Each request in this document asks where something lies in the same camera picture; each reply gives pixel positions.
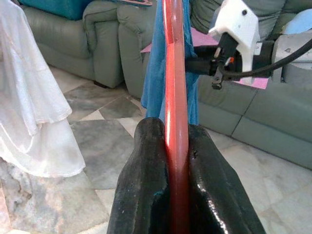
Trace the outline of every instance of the marble floor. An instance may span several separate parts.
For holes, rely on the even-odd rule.
[[[144,109],[125,85],[103,89],[51,68],[86,162],[79,175],[28,175],[0,158],[0,234],[104,234]],[[268,234],[312,233],[312,171],[207,130],[237,171]]]

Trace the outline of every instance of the blue cloth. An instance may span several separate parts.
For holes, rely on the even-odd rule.
[[[312,29],[312,9],[297,14],[293,20],[285,25],[284,34],[303,33]]]
[[[189,0],[183,0],[184,16],[184,43],[185,58],[195,57],[191,23],[189,15]],[[162,0],[158,0],[157,12],[152,41],[152,51],[144,82],[144,91],[141,104],[147,109],[146,117],[158,117],[165,122],[165,68],[166,68],[166,43],[163,24]],[[198,75],[186,73],[188,121],[198,124]]]
[[[83,11],[93,0],[19,0],[26,6],[66,17],[69,20],[82,19]]]

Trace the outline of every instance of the blue towel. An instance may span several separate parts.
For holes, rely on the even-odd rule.
[[[183,0],[185,58],[195,57],[191,23],[189,15],[189,0]],[[152,51],[144,82],[141,104],[147,109],[146,117],[157,117],[165,122],[165,68],[166,43],[163,24],[162,0],[157,2],[157,12],[152,41]],[[198,75],[186,73],[188,121],[198,124],[197,80]]]
[[[297,14],[293,20],[285,25],[284,34],[303,33],[312,29],[312,9]]]

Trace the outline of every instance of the white satin dress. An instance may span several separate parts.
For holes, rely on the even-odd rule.
[[[0,157],[35,176],[80,173],[71,111],[23,10],[0,0]]]

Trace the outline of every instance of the teal cushion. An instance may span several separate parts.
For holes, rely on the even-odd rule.
[[[19,0],[20,3],[63,16],[69,20],[80,20],[87,5],[93,0]]]

